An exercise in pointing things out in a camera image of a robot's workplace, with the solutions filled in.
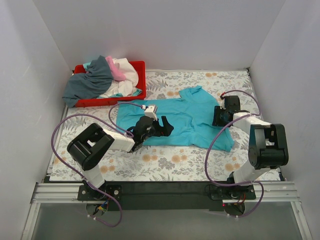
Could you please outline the turquoise t shirt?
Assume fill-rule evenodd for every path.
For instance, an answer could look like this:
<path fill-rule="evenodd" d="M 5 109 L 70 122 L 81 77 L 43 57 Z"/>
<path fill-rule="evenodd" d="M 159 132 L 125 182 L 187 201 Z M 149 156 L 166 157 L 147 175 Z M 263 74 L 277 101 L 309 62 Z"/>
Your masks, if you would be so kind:
<path fill-rule="evenodd" d="M 166 116 L 174 129 L 170 136 L 151 137 L 143 144 L 146 146 L 182 146 L 194 145 L 208 149 L 222 127 L 213 126 L 214 108 L 217 100 L 202 86 L 189 87 L 179 91 L 180 98 L 134 100 L 138 105 L 156 105 L 157 116 Z M 123 129 L 136 125 L 144 111 L 134 105 L 121 104 L 118 109 L 116 124 Z M 228 129 L 224 130 L 213 144 L 212 149 L 230 152 L 234 140 Z"/>

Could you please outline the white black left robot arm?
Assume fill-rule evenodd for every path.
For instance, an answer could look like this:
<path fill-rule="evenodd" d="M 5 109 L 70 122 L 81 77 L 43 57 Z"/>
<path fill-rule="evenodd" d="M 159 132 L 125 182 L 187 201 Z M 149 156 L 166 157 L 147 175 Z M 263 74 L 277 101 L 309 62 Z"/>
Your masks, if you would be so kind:
<path fill-rule="evenodd" d="M 85 180 L 86 192 L 96 200 L 103 199 L 105 196 L 99 191 L 116 195 L 108 190 L 108 184 L 104 180 L 99 162 L 105 156 L 107 151 L 115 150 L 126 153 L 133 153 L 142 147 L 143 143 L 151 137 L 168 137 L 174 130 L 174 127 L 168 122 L 165 116 L 160 121 L 149 116 L 142 116 L 134 126 L 127 130 L 133 134 L 133 137 L 127 137 L 117 132 L 103 129 L 96 123 L 92 123 L 67 146 L 67 151 L 72 159 L 81 168 Z"/>

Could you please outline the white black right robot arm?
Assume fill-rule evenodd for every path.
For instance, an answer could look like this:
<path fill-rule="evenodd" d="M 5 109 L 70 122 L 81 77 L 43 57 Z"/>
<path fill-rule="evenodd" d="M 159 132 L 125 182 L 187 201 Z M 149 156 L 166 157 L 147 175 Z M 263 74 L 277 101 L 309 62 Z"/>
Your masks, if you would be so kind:
<path fill-rule="evenodd" d="M 289 161 L 286 130 L 280 123 L 269 123 L 257 113 L 241 109 L 236 95 L 222 94 L 223 106 L 215 106 L 212 125 L 223 130 L 231 126 L 248 134 L 248 160 L 232 172 L 224 187 L 246 187 L 272 169 L 285 166 Z"/>

